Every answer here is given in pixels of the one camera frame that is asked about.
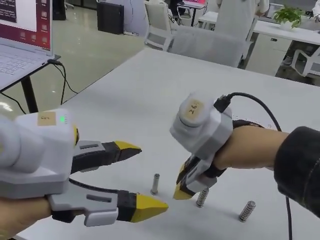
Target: cylindrical pin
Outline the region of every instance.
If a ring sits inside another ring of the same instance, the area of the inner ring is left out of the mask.
[[[208,194],[209,194],[209,188],[208,187],[206,187],[204,190],[202,190],[200,192],[199,197],[198,197],[197,201],[195,202],[195,205],[198,208],[202,208],[204,206]]]
[[[240,222],[245,222],[249,218],[250,214],[254,211],[256,203],[254,201],[248,201],[244,209],[239,215]]]
[[[160,178],[160,174],[156,173],[153,178],[153,184],[152,184],[152,189],[151,189],[152,195],[158,194],[159,178]]]

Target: laptop keyboard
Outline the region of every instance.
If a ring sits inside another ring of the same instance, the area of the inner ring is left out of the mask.
[[[15,75],[36,64],[40,59],[37,57],[21,57],[14,54],[0,52],[0,73]]]

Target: metal peg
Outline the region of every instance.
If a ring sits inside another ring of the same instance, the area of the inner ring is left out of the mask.
[[[152,195],[158,194],[159,178],[160,178],[160,174],[156,173],[153,178],[153,184],[152,184],[152,189],[151,189]]]

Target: hand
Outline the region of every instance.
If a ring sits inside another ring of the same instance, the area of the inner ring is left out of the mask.
[[[278,149],[288,135],[256,126],[238,127],[216,154],[214,165],[220,170],[273,167]]]
[[[257,15],[259,18],[264,14],[265,14],[264,12],[260,12],[259,10],[255,12],[255,15]]]
[[[4,239],[10,239],[50,215],[50,205],[45,198],[0,198],[0,239],[1,235]]]

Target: number label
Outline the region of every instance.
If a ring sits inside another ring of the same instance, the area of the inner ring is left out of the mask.
[[[43,111],[38,113],[38,126],[56,126],[56,112],[54,111]]]
[[[204,108],[204,104],[198,100],[192,99],[187,105],[184,116],[189,120],[194,120]]]

